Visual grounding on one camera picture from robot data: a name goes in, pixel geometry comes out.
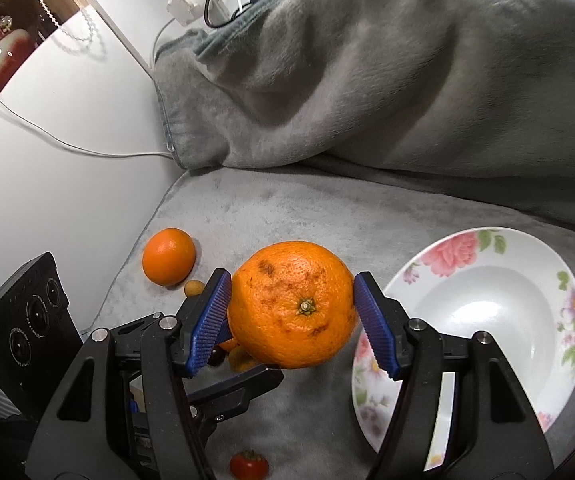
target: small orange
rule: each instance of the small orange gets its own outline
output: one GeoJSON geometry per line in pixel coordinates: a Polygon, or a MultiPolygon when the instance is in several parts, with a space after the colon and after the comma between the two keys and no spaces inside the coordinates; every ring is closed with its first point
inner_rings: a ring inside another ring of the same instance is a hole
{"type": "Polygon", "coordinates": [[[228,355],[230,369],[237,374],[254,368],[258,362],[242,346],[235,346],[228,355]]]}
{"type": "Polygon", "coordinates": [[[161,286],[183,281],[194,266],[197,251],[192,238],[180,229],[169,228],[155,234],[143,249],[143,272],[161,286]]]}
{"type": "Polygon", "coordinates": [[[203,282],[199,282],[199,280],[189,280],[189,282],[186,282],[183,286],[183,292],[185,292],[185,295],[190,298],[192,296],[198,296],[203,292],[204,288],[206,288],[206,286],[203,282]]]}
{"type": "Polygon", "coordinates": [[[271,245],[234,273],[228,323],[258,362],[282,368],[319,365],[356,327],[352,275],[317,244],[271,245]]]}
{"type": "Polygon", "coordinates": [[[236,342],[236,339],[234,339],[232,337],[231,339],[228,339],[227,341],[223,341],[222,343],[219,343],[218,346],[220,346],[221,349],[225,350],[226,352],[231,352],[232,350],[234,350],[234,348],[239,346],[239,344],[236,342]]]}

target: plate rim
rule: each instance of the plate rim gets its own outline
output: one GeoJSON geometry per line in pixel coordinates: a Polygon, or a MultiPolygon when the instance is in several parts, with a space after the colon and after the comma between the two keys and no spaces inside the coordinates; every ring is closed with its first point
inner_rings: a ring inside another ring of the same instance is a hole
{"type": "MultiPolygon", "coordinates": [[[[453,232],[452,234],[446,235],[446,236],[440,238],[439,240],[434,241],[430,245],[424,247],[421,251],[418,251],[413,257],[411,257],[411,259],[408,260],[405,263],[405,265],[403,265],[398,270],[397,273],[395,273],[394,277],[390,279],[390,281],[383,288],[383,290],[387,290],[388,288],[390,288],[390,286],[394,285],[394,283],[397,282],[397,280],[400,280],[402,278],[405,270],[407,270],[412,264],[417,262],[420,259],[420,257],[423,256],[423,254],[426,254],[428,251],[431,251],[433,248],[435,248],[439,244],[441,244],[447,240],[450,240],[450,239],[452,239],[458,235],[468,234],[468,233],[472,233],[472,232],[479,232],[482,230],[498,230],[499,232],[512,232],[513,234],[517,234],[518,236],[526,237],[526,238],[529,238],[530,240],[535,241],[537,244],[544,247],[552,256],[555,256],[557,258],[557,260],[562,265],[563,270],[565,270],[568,273],[568,275],[570,276],[570,278],[571,278],[570,283],[575,285],[575,275],[572,272],[572,270],[570,269],[567,262],[563,259],[563,257],[557,251],[555,251],[552,247],[550,247],[546,242],[542,241],[540,238],[538,238],[538,237],[536,237],[530,233],[527,233],[525,231],[515,229],[515,228],[510,228],[510,227],[479,226],[479,227],[473,227],[473,228],[468,228],[468,229],[460,230],[457,232],[453,232]]],[[[357,347],[355,348],[355,351],[353,352],[353,357],[352,357],[352,374],[351,374],[352,404],[354,406],[355,416],[357,417],[357,422],[359,423],[359,427],[361,428],[361,432],[363,433],[363,436],[368,441],[370,446],[372,446],[373,449],[375,449],[378,452],[378,449],[375,446],[373,446],[372,443],[370,442],[370,440],[367,438],[367,435],[365,434],[365,431],[363,430],[363,426],[361,424],[362,418],[359,416],[359,406],[357,404],[357,399],[356,399],[356,388],[354,387],[355,386],[356,367],[357,367],[356,354],[357,354],[357,351],[359,350],[359,345],[360,345],[360,341],[357,341],[357,347]]],[[[561,411],[559,413],[557,413],[557,415],[552,419],[552,421],[549,423],[548,427],[543,430],[544,433],[546,433],[552,427],[554,421],[561,415],[561,413],[565,409],[565,406],[567,405],[568,401],[570,400],[571,394],[573,393],[574,390],[575,390],[575,371],[574,371],[573,377],[571,379],[570,393],[569,393],[567,399],[565,400],[565,403],[564,403],[561,411]]]]}

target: black cable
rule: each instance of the black cable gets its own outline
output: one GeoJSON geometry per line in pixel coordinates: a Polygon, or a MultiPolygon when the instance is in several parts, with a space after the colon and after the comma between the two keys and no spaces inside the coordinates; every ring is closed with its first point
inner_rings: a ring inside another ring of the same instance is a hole
{"type": "MultiPolygon", "coordinates": [[[[244,10],[247,9],[248,7],[250,7],[252,4],[252,2],[247,2],[246,4],[243,5],[244,10]]],[[[232,23],[232,21],[234,21],[234,19],[241,14],[241,11],[239,9],[236,9],[233,13],[232,16],[230,16],[230,21],[228,23],[232,23]]]]}
{"type": "Polygon", "coordinates": [[[203,19],[206,22],[206,25],[209,28],[221,28],[221,27],[225,27],[226,25],[229,25],[230,23],[234,22],[234,20],[237,18],[237,12],[238,9],[234,11],[234,14],[232,15],[232,17],[227,20],[225,23],[222,23],[221,25],[213,25],[213,23],[210,23],[210,17],[208,16],[208,9],[210,8],[210,0],[206,0],[206,4],[203,7],[203,19]]]}

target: blue gripper pad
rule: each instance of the blue gripper pad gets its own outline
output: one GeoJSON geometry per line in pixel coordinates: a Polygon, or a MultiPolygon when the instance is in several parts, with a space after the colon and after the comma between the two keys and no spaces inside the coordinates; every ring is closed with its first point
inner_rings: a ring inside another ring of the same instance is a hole
{"type": "Polygon", "coordinates": [[[221,330],[219,330],[216,336],[216,344],[223,343],[232,338],[232,332],[230,332],[230,326],[228,324],[228,316],[223,320],[221,325],[221,330]]]}
{"type": "Polygon", "coordinates": [[[354,277],[354,305],[359,312],[379,368],[394,378],[399,370],[399,364],[396,360],[395,338],[362,274],[357,274],[354,277]]]}
{"type": "Polygon", "coordinates": [[[226,311],[230,303],[231,292],[232,277],[229,272],[222,270],[218,283],[192,330],[190,357],[185,365],[191,376],[196,375],[201,368],[208,364],[223,322],[224,320],[227,322],[226,311]]]}

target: white plate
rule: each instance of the white plate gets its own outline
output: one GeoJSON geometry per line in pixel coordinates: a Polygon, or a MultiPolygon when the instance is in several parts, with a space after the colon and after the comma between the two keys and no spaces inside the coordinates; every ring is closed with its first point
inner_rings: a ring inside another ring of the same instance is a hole
{"type": "MultiPolygon", "coordinates": [[[[575,278],[541,240],[501,227],[461,231],[419,253],[383,293],[439,332],[467,338],[478,330],[490,332],[544,431],[563,410],[575,385],[575,278]]],[[[363,331],[352,368],[352,399],[363,434],[377,451],[399,388],[376,365],[363,331]]],[[[444,374],[426,469],[443,462],[453,390],[454,374],[444,374]]]]}

